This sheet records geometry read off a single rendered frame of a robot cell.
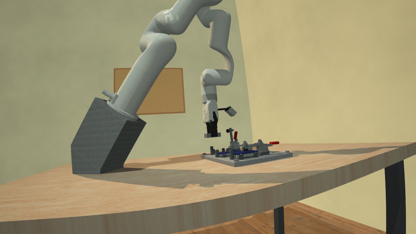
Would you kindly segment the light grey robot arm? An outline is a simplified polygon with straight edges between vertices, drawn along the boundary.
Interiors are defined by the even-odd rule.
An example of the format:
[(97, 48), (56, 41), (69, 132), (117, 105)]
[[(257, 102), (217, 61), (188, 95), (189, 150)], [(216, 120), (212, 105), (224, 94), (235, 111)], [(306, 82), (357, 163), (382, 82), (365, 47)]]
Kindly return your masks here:
[(116, 93), (104, 89), (102, 94), (110, 99), (107, 104), (122, 115), (137, 120), (136, 114), (163, 68), (176, 53), (176, 42), (170, 36), (180, 35), (195, 15), (202, 25), (210, 28), (210, 48), (223, 55), (225, 69), (206, 69), (202, 73), (201, 97), (217, 100), (217, 85), (229, 85), (233, 78), (234, 62), (228, 50), (231, 15), (224, 9), (212, 9), (222, 0), (178, 0), (171, 9), (158, 12), (141, 37), (142, 54), (134, 63)]

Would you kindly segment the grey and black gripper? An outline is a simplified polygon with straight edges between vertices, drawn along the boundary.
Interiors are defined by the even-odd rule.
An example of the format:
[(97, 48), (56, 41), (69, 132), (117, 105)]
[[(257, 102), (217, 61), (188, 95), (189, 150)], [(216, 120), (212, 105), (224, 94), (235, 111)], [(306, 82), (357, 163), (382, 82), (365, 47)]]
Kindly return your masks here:
[(207, 134), (217, 137), (218, 110), (217, 100), (204, 100), (203, 103), (203, 122), (207, 126)]

